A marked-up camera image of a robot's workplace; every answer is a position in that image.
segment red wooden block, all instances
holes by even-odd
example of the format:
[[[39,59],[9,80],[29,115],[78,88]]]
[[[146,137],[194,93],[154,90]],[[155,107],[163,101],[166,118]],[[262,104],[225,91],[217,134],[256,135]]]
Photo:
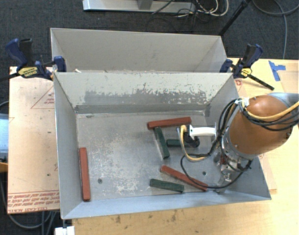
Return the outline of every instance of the red wooden block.
[[[152,130],[155,127],[172,127],[172,126],[180,126],[183,124],[191,124],[192,119],[190,117],[179,117],[179,118],[171,118],[165,120],[157,120],[151,121],[147,123],[148,130]]]
[[[193,183],[191,180],[189,180],[189,178],[184,173],[181,173],[181,172],[179,172],[179,171],[177,171],[175,169],[172,169],[172,168],[170,168],[170,167],[168,167],[166,165],[161,166],[160,172],[162,172],[162,173],[164,173],[166,175],[169,175],[171,177],[174,177],[176,179],[179,179],[182,182],[187,183],[188,185],[193,186],[193,187],[195,187],[197,189],[200,189],[202,191],[206,191],[207,190],[207,186],[208,186],[207,184],[205,184],[205,183],[203,183],[203,182],[201,182],[201,181],[199,181],[197,179],[194,179],[198,184],[203,185],[204,187],[203,186],[199,186],[199,185]]]
[[[79,149],[79,158],[82,181],[82,196],[84,201],[89,201],[91,199],[91,187],[86,148],[82,147]]]

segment blue tape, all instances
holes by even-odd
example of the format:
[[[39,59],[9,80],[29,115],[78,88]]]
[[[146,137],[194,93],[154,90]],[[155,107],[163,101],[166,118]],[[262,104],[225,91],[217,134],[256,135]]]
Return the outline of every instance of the blue tape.
[[[275,80],[280,81],[280,77],[278,76],[277,71],[285,71],[286,70],[285,66],[284,65],[275,65],[271,61],[269,61],[269,65],[271,67],[271,70],[272,70]]]

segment wooden block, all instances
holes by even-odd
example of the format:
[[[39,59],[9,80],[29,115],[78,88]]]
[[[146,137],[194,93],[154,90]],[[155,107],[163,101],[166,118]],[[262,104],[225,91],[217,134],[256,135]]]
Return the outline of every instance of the wooden block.
[[[170,168],[170,167],[168,167],[166,165],[162,165],[161,166],[160,172],[164,173],[166,175],[169,175],[171,177],[174,177],[176,179],[179,179],[182,182],[187,183],[188,185],[193,186],[193,187],[195,187],[197,189],[200,189],[202,191],[206,191],[207,190],[207,186],[208,186],[207,184],[205,184],[205,183],[203,183],[203,182],[195,179],[195,181],[198,184],[203,185],[204,187],[203,186],[199,186],[199,185],[193,183],[191,180],[189,180],[189,178],[184,173],[181,173],[181,172],[179,172],[179,171],[177,171],[175,169],[172,169],[172,168]]]
[[[155,127],[154,132],[155,132],[155,137],[159,143],[159,148],[160,148],[162,158],[167,159],[168,157],[170,157],[170,152],[169,152],[168,146],[165,142],[162,130],[160,127]]]
[[[165,120],[158,120],[158,121],[151,121],[147,123],[148,130],[152,130],[155,127],[172,127],[172,126],[180,126],[183,124],[191,124],[192,119],[190,117],[179,117],[179,118],[172,118],[172,119],[165,119]]]
[[[184,191],[184,185],[158,180],[158,179],[151,179],[149,182],[149,186],[159,188],[159,189],[177,191],[180,193]]]
[[[82,196],[84,201],[90,201],[91,199],[91,187],[89,177],[89,166],[87,161],[87,150],[82,147],[79,149],[80,158],[80,171],[82,181]]]
[[[181,147],[181,143],[178,139],[167,139],[166,144],[168,147]],[[184,147],[190,147],[188,143],[184,142]]]

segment green wooden block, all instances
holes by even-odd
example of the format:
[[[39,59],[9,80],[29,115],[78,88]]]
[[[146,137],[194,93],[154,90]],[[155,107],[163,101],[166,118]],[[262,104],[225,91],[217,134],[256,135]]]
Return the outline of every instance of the green wooden block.
[[[161,152],[162,158],[166,159],[166,158],[170,157],[170,152],[169,152],[168,146],[166,144],[166,141],[164,139],[162,129],[160,127],[155,127],[154,133],[155,133],[155,137],[156,137],[159,147],[160,147],[160,152]]]
[[[149,186],[164,189],[164,190],[171,190],[182,193],[184,191],[184,185],[162,181],[158,179],[151,179],[149,182]]]
[[[180,140],[178,139],[167,139],[166,144],[168,147],[181,147]],[[184,147],[189,147],[189,145],[184,142]]]

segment gray carpet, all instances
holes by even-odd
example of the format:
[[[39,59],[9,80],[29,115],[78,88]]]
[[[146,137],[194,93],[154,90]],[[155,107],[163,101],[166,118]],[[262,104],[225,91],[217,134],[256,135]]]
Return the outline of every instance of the gray carpet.
[[[217,35],[229,21],[242,0],[229,0],[230,8],[223,17],[201,15],[195,24],[168,14],[128,12],[84,12],[82,0],[0,0],[0,77],[7,76],[9,66],[16,66],[5,52],[5,45],[14,38],[33,39],[34,58],[51,60],[51,27],[103,29],[139,32],[174,32],[183,34]],[[281,12],[272,0],[254,0],[262,9]],[[299,0],[276,0],[283,11],[297,6]],[[299,59],[299,9],[286,16],[287,42],[283,56],[285,24],[283,16],[270,16],[259,11],[251,2],[223,36],[228,57],[242,57],[246,45],[259,44],[262,58]],[[0,103],[9,99],[9,82],[0,83]],[[7,107],[0,109],[6,113]],[[23,223],[40,222],[40,214],[22,215]],[[16,227],[6,216],[0,194],[0,235],[36,235],[41,230],[26,231]]]

